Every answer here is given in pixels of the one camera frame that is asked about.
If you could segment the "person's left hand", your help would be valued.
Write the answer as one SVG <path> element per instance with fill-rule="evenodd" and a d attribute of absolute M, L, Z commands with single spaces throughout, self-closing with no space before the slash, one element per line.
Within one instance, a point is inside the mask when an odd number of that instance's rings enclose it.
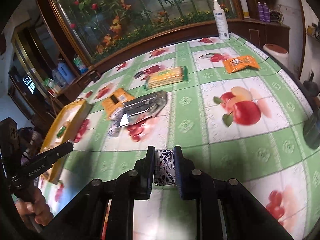
<path fill-rule="evenodd" d="M 26 226 L 32 226 L 29 222 L 29 216 L 34 215 L 34 220 L 37 224 L 47 226 L 53 219 L 53 214 L 50 211 L 49 205 L 38 187 L 33 186 L 33 202 L 24 202 L 18 199 L 15 203 L 16 209 Z"/>

